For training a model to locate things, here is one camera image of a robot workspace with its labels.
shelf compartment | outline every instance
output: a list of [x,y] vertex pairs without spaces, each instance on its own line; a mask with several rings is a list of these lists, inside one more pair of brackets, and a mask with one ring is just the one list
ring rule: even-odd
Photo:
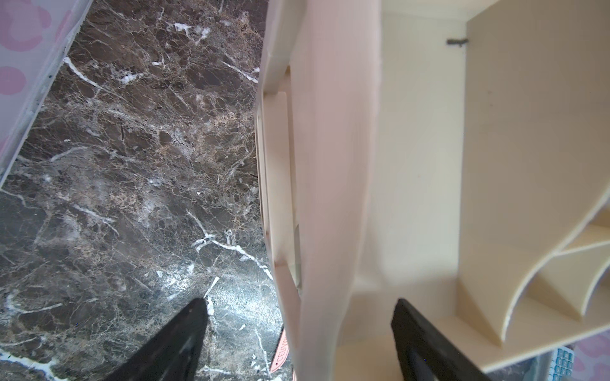
[[610,266],[610,247],[594,247],[552,258],[528,285],[529,297],[575,319],[587,312],[589,299]]

marble tile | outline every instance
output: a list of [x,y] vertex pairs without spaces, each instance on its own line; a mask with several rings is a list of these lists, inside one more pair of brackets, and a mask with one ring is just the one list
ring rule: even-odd
[[290,379],[267,371],[282,320],[253,129],[266,7],[94,1],[0,193],[3,379],[102,379],[206,293],[197,379]]

